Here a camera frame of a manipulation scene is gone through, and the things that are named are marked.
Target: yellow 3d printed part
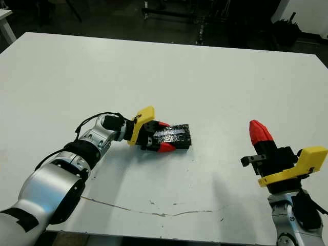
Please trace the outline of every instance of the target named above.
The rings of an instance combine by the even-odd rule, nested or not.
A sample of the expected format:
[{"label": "yellow 3d printed part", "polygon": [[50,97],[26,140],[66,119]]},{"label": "yellow 3d printed part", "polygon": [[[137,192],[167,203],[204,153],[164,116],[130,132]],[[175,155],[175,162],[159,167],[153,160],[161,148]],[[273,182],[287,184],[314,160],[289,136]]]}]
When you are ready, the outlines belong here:
[{"label": "yellow 3d printed part", "polygon": [[321,146],[304,148],[295,167],[265,176],[258,182],[261,187],[265,187],[271,183],[317,172],[320,170],[327,153],[328,149]]},{"label": "yellow 3d printed part", "polygon": [[131,140],[128,141],[128,144],[135,145],[138,139],[139,131],[143,124],[150,122],[155,118],[155,110],[153,106],[148,106],[144,109],[141,109],[135,117],[132,118],[134,121],[134,128]]}]

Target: white wall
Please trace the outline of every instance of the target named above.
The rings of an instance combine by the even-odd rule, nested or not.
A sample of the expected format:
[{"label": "white wall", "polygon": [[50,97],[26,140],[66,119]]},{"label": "white wall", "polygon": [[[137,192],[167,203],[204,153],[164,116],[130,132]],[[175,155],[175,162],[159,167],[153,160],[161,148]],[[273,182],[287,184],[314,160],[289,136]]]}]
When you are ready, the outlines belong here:
[{"label": "white wall", "polygon": [[328,0],[281,0],[272,21],[289,19],[293,12],[302,32],[319,34],[327,38],[328,34]]}]

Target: table leg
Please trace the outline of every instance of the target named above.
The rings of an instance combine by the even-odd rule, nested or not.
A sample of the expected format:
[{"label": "table leg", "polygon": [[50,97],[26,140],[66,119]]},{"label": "table leg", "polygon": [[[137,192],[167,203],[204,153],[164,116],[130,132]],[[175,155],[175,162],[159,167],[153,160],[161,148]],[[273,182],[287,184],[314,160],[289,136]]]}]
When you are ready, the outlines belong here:
[{"label": "table leg", "polygon": [[6,18],[0,19],[0,30],[9,44],[16,41],[16,36],[11,30]]}]

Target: table surface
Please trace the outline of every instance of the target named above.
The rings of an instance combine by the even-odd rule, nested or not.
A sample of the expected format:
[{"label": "table surface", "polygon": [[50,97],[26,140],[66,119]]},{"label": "table surface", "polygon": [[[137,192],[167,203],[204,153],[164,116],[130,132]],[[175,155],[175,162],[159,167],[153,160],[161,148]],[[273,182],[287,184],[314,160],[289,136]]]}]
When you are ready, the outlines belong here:
[{"label": "table surface", "polygon": [[6,18],[8,15],[11,15],[12,11],[7,9],[0,9],[0,19]]},{"label": "table surface", "polygon": [[[190,126],[188,151],[112,143],[72,216],[50,230],[274,244],[269,193],[240,163],[255,154],[249,121],[295,152],[328,146],[328,70],[315,55],[25,33],[0,54],[0,77],[1,210],[91,115],[153,105],[156,119]],[[326,161],[303,182],[324,208],[327,175]]]}]

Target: crack on table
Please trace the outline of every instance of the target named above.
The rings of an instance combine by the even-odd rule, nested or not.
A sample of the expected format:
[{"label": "crack on table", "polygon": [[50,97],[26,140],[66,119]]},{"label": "crack on table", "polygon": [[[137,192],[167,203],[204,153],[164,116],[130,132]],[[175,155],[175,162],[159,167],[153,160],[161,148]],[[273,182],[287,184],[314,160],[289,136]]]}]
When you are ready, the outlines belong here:
[{"label": "crack on table", "polygon": [[154,216],[159,216],[159,217],[180,216],[180,215],[183,215],[183,214],[193,214],[193,213],[211,213],[211,212],[215,212],[214,210],[195,210],[195,211],[185,211],[185,212],[181,212],[181,213],[178,213],[178,214],[148,213],[148,212],[144,212],[144,211],[128,209],[128,208],[125,208],[125,207],[117,206],[117,205],[110,204],[110,203],[103,202],[103,201],[98,201],[98,200],[95,200],[95,199],[92,199],[92,198],[89,198],[89,197],[85,197],[85,196],[81,196],[81,198],[83,198],[85,200],[88,200],[88,201],[95,202],[95,203],[99,203],[99,204],[107,205],[107,206],[110,206],[110,207],[113,207],[113,208],[117,208],[117,209],[123,209],[123,210],[134,212],[134,213],[148,214],[148,215],[154,215]]}]

